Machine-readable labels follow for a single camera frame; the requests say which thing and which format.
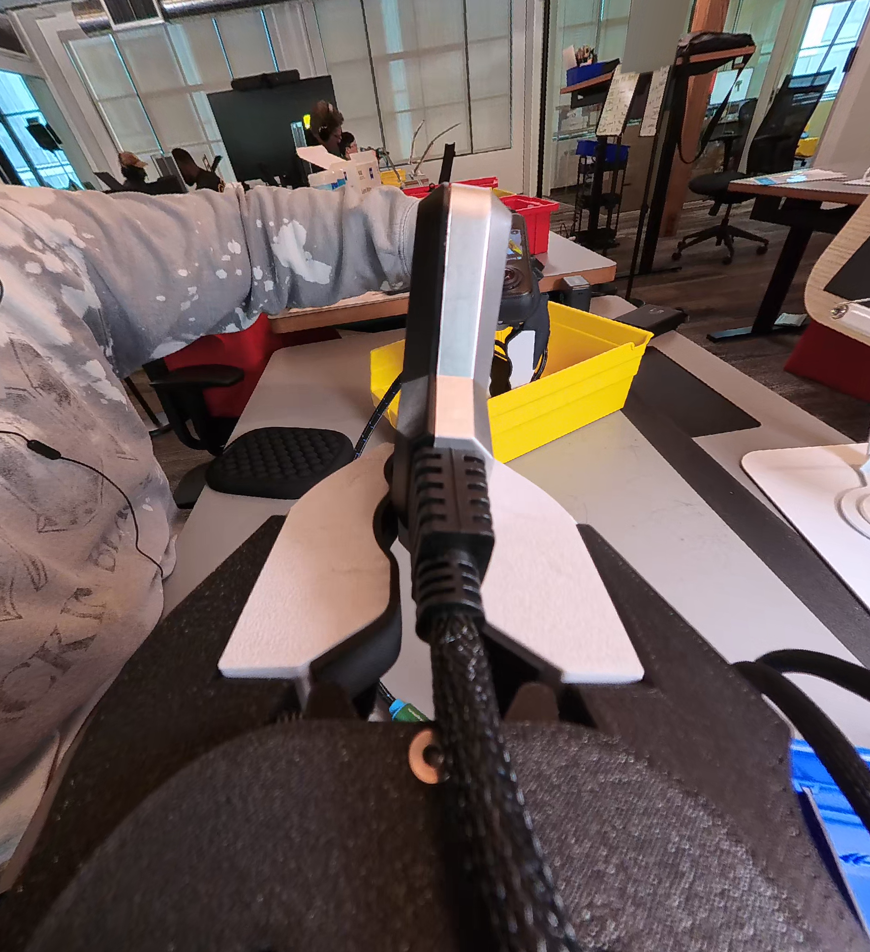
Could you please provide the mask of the person's grey patterned clothing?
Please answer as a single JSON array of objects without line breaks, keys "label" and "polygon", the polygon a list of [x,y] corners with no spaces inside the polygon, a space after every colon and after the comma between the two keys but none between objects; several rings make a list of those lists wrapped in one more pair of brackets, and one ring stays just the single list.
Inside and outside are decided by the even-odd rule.
[{"label": "person's grey patterned clothing", "polygon": [[92,703],[151,632],[176,510],[102,349],[67,217],[0,185],[0,875]]}]

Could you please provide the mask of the black office chair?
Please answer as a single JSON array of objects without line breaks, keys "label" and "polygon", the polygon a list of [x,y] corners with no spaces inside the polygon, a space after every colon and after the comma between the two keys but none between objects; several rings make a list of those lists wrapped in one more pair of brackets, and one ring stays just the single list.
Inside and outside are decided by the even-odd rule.
[{"label": "black office chair", "polygon": [[225,364],[194,364],[170,369],[163,359],[144,364],[143,371],[177,439],[190,449],[219,457],[226,450],[237,418],[214,416],[205,392],[236,387],[243,381],[244,371]]},{"label": "black office chair", "polygon": [[725,208],[725,213],[714,227],[685,235],[671,255],[674,261],[678,261],[687,248],[708,240],[714,240],[716,246],[725,248],[726,257],[723,260],[725,265],[733,261],[735,239],[757,243],[759,245],[757,254],[766,253],[769,247],[767,239],[730,224],[732,207],[749,201],[752,196],[732,192],[728,186],[745,177],[785,173],[792,170],[799,139],[832,78],[832,70],[787,76],[765,114],[762,124],[752,136],[746,169],[743,172],[723,171],[703,174],[689,182],[689,188],[693,192],[712,201],[710,216],[716,216],[722,208]]}]

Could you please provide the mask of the wood top office desk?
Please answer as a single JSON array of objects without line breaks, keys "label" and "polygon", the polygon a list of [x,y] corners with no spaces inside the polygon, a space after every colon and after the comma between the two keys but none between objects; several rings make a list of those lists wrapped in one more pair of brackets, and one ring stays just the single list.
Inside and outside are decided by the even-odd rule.
[{"label": "wood top office desk", "polygon": [[813,233],[836,235],[870,195],[870,184],[842,180],[756,184],[737,180],[728,185],[728,191],[754,197],[753,220],[788,227],[788,232],[752,325],[711,333],[707,339],[731,343],[792,331],[792,327],[780,326],[778,321]]}]

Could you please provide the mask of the black monitor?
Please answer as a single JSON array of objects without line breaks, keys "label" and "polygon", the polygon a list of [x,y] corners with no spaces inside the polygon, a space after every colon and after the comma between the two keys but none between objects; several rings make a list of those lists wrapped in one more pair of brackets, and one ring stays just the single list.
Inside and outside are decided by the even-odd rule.
[{"label": "black monitor", "polygon": [[317,102],[336,102],[329,75],[210,92],[207,100],[236,181],[308,185],[294,128],[303,125]]}]

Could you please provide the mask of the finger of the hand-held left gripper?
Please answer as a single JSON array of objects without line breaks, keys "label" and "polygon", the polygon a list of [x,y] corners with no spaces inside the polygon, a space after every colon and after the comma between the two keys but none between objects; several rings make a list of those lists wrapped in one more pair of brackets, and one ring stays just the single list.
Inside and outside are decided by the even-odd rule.
[{"label": "finger of the hand-held left gripper", "polygon": [[510,387],[516,389],[531,383],[537,364],[536,331],[513,330],[508,337],[508,360],[511,364]]}]

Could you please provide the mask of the black pole stand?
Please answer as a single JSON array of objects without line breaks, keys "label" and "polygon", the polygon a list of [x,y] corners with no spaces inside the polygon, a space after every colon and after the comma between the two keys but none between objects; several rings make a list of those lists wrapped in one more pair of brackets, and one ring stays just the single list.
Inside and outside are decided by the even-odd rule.
[{"label": "black pole stand", "polygon": [[676,58],[667,69],[659,102],[643,204],[626,275],[623,294],[626,300],[632,298],[635,279],[653,272],[674,159],[679,158],[688,166],[695,161],[695,158],[687,159],[682,151],[690,79],[712,74],[728,64],[739,63],[739,70],[744,70],[756,49],[753,37],[747,33],[693,32],[678,42]]}]

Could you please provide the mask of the blue plastic bin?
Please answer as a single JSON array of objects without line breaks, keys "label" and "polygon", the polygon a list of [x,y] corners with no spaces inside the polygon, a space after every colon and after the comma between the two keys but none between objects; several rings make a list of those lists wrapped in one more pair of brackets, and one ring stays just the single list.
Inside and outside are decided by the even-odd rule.
[{"label": "blue plastic bin", "polygon": [[810,835],[870,939],[870,833],[813,749],[789,745],[791,781]]}]

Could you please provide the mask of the white board stand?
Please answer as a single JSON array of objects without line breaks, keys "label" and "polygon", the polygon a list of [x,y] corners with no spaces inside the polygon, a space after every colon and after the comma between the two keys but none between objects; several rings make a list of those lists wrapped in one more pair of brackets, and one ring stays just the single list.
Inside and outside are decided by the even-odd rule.
[{"label": "white board stand", "polygon": [[[870,345],[870,298],[840,303],[830,318]],[[752,451],[742,467],[870,612],[870,434],[858,444]]]}]

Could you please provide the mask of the white printed package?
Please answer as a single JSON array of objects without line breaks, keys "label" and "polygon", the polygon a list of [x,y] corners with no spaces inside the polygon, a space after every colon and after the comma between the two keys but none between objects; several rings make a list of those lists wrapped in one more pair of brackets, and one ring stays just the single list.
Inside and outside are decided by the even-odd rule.
[{"label": "white printed package", "polygon": [[381,185],[378,159],[371,150],[358,152],[346,161],[333,159],[322,147],[303,146],[298,147],[296,152],[300,160],[313,167],[314,171],[311,173],[330,168],[343,168],[346,172],[346,186],[335,191],[345,189],[352,195],[364,196]]}]

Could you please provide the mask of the wooden post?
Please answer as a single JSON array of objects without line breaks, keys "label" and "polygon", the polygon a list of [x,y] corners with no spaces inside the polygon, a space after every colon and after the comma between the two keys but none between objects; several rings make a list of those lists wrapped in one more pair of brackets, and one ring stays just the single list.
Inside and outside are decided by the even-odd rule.
[{"label": "wooden post", "polygon": [[[695,2],[690,31],[725,31],[728,8],[728,1]],[[700,153],[699,143],[713,85],[711,71],[688,79],[684,115],[680,126],[680,149],[675,151],[672,159],[661,219],[660,235],[663,238],[674,237],[678,231],[693,164]]]}]

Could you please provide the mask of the black shelf cart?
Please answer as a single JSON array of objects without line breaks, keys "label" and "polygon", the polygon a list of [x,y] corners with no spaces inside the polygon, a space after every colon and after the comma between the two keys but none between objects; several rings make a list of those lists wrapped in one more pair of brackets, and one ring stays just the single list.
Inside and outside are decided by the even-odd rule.
[{"label": "black shelf cart", "polygon": [[[611,137],[600,136],[590,139]],[[576,244],[592,251],[617,246],[621,193],[627,163],[621,169],[584,161],[577,156],[577,178],[571,236]]]}]

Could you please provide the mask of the black wrist rest pad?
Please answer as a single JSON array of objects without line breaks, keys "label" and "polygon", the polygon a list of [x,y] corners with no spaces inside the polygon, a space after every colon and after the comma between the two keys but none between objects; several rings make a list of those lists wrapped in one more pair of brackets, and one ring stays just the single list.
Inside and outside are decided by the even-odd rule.
[{"label": "black wrist rest pad", "polygon": [[215,492],[297,500],[353,461],[351,440],[335,430],[270,426],[239,435],[207,468]]}]

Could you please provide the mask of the yellow plastic bin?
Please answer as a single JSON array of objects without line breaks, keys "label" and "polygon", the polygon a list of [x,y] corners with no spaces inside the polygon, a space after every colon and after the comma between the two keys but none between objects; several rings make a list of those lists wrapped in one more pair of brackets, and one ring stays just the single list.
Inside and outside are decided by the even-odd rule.
[{"label": "yellow plastic bin", "polygon": [[[548,362],[541,378],[489,396],[492,457],[435,449],[464,452],[487,466],[508,463],[622,409],[653,335],[559,303],[548,303],[548,314]],[[356,456],[365,451],[384,416],[397,427],[404,346],[405,341],[370,353],[370,390],[379,401],[358,438]],[[391,416],[393,404],[396,417]]]}]

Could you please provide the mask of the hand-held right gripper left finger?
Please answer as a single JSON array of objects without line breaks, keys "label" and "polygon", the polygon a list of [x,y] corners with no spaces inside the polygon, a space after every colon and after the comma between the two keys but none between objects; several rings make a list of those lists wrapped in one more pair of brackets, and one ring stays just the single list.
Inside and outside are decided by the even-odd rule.
[{"label": "hand-held right gripper left finger", "polygon": [[398,565],[378,447],[286,515],[218,661],[229,679],[380,680],[402,645]]}]

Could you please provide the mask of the red plastic bin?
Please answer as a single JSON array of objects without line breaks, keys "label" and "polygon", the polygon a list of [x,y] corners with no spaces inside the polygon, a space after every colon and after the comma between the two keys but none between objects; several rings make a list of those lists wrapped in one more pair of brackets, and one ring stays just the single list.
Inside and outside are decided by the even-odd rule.
[{"label": "red plastic bin", "polygon": [[505,195],[501,202],[513,213],[524,218],[527,244],[533,257],[548,252],[551,215],[560,209],[560,203],[548,198],[525,195]]},{"label": "red plastic bin", "polygon": [[496,176],[489,176],[489,177],[480,177],[480,178],[464,180],[461,182],[454,182],[454,183],[425,183],[425,184],[418,184],[418,185],[412,185],[412,186],[407,185],[402,188],[402,192],[409,197],[421,200],[427,197],[429,193],[434,191],[441,184],[464,184],[464,185],[470,185],[475,187],[481,187],[488,190],[494,190],[499,187],[499,180]]}]

